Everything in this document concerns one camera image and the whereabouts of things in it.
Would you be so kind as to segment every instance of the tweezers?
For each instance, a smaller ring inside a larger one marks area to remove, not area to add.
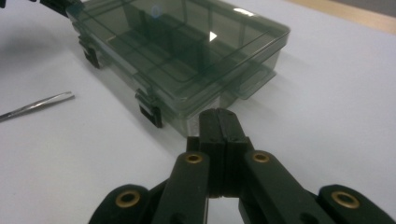
[[[0,115],[0,122],[4,121],[6,119],[11,119],[11,118],[17,117],[19,115],[22,115],[22,114],[25,114],[28,112],[32,112],[38,108],[43,108],[47,105],[53,105],[56,103],[60,103],[62,101],[71,99],[73,97],[74,97],[74,94],[71,91],[67,91],[67,92],[64,92],[64,93],[61,93],[58,95],[51,96],[46,99],[39,100],[37,102],[23,106],[23,107],[16,109],[14,111],[8,112],[4,115]]]

